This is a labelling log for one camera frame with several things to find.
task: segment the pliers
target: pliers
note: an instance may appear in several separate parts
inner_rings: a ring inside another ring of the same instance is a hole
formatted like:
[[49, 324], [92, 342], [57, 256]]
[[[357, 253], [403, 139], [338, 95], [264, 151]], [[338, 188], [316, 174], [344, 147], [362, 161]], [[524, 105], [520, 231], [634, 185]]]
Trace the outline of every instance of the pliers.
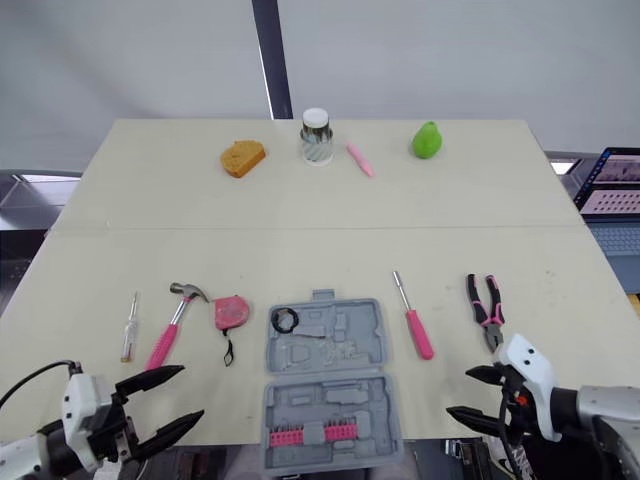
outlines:
[[502, 333], [500, 327], [504, 325], [504, 316], [502, 315], [502, 301], [500, 299], [500, 290], [493, 275], [486, 277], [487, 287], [491, 294], [491, 312], [487, 313], [486, 308], [478, 297], [476, 289], [476, 276], [473, 273], [467, 275], [467, 292], [469, 300], [475, 315], [476, 323], [484, 328], [484, 338], [487, 342], [489, 350], [496, 351], [498, 345], [502, 343]]

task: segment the green pear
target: green pear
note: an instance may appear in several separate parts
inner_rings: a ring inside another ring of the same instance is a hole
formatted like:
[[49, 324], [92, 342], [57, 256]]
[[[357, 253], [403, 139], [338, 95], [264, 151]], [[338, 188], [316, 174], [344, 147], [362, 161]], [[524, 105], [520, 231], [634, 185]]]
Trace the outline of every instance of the green pear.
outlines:
[[427, 122], [420, 127], [418, 133], [413, 137], [411, 146], [413, 153], [418, 158], [431, 158], [438, 153], [442, 146], [442, 136], [435, 122]]

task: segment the screwdriver handle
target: screwdriver handle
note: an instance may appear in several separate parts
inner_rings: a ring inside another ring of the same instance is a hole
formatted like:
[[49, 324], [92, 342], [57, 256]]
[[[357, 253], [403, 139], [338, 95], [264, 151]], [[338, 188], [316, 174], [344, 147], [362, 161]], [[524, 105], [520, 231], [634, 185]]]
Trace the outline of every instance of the screwdriver handle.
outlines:
[[433, 347], [431, 346], [427, 332], [425, 332], [422, 326], [418, 312], [415, 310], [407, 310], [407, 322], [409, 322], [409, 330], [411, 331], [413, 343], [416, 346], [418, 354], [425, 360], [431, 360], [433, 358]]
[[144, 367], [145, 370], [153, 370], [154, 368], [162, 366], [167, 355], [169, 355], [169, 350], [171, 350], [171, 345], [173, 345], [173, 341], [176, 339], [177, 334], [178, 325], [167, 325], [167, 329], [153, 348], [153, 352], [151, 353], [151, 357], [149, 357], [147, 366]]

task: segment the screwdriver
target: screwdriver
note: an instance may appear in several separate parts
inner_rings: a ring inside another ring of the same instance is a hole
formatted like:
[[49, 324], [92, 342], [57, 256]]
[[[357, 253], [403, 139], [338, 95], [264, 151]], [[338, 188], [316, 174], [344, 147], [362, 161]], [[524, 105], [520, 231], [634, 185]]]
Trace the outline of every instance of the screwdriver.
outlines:
[[429, 341], [429, 337], [427, 337], [427, 332], [425, 332], [422, 326], [418, 312], [411, 308], [409, 300], [407, 300], [407, 294], [404, 292], [404, 285], [400, 279], [400, 274], [395, 270], [393, 271], [393, 280], [400, 290], [404, 306], [407, 307], [405, 316], [407, 317], [407, 322], [409, 322], [409, 331], [413, 337], [413, 343], [416, 346], [418, 355], [425, 360], [431, 360], [433, 358], [433, 347], [431, 347], [431, 342]]
[[124, 329], [124, 343], [122, 345], [121, 362], [130, 362], [133, 359], [133, 349], [138, 338], [138, 292], [133, 295], [129, 321]]

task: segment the jar lid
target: jar lid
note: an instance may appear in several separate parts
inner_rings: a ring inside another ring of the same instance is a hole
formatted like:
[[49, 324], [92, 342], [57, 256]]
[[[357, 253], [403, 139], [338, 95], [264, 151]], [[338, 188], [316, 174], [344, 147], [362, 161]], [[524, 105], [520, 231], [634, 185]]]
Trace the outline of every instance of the jar lid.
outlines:
[[329, 114], [322, 108], [308, 108], [302, 113], [302, 122], [310, 128], [322, 128], [329, 124]]

